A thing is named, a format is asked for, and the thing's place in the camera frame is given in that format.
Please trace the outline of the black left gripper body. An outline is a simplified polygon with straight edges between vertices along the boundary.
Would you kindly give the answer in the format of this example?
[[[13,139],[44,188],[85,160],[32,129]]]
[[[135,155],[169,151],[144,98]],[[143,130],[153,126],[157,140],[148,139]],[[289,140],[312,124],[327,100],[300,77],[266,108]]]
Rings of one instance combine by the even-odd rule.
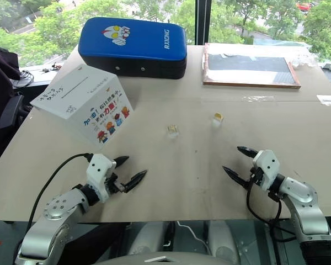
[[[112,173],[111,176],[106,179],[106,191],[109,194],[123,193],[126,191],[126,187],[118,181],[118,176]]]

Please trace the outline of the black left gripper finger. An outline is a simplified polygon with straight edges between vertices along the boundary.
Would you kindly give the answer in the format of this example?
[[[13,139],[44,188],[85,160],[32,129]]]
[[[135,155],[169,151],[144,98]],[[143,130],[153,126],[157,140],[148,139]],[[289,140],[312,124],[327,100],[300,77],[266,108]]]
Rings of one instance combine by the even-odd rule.
[[[114,159],[116,165],[115,168],[120,167],[123,163],[125,163],[130,157],[129,156],[120,156]]]
[[[124,185],[124,193],[128,193],[129,191],[131,191],[132,189],[134,189],[145,177],[146,173],[148,172],[148,170],[143,170],[137,174],[135,174],[129,182],[127,182]]]

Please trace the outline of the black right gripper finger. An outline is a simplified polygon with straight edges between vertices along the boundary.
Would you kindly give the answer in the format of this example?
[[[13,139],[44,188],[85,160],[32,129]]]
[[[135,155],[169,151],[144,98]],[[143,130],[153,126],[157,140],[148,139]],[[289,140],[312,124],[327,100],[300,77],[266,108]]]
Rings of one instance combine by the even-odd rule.
[[[258,154],[258,151],[246,146],[237,146],[237,150],[250,158],[254,158]]]
[[[237,184],[242,186],[244,189],[249,189],[250,181],[245,181],[238,175],[237,172],[233,171],[232,169],[226,166],[222,166],[222,168],[233,181],[235,181]]]

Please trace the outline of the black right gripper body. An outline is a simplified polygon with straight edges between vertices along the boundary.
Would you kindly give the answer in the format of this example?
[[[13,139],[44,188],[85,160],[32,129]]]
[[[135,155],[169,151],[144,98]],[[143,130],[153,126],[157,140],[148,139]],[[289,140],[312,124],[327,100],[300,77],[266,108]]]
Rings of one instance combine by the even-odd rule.
[[[250,172],[249,188],[252,188],[254,184],[260,187],[264,177],[263,170],[260,167],[252,167]]]

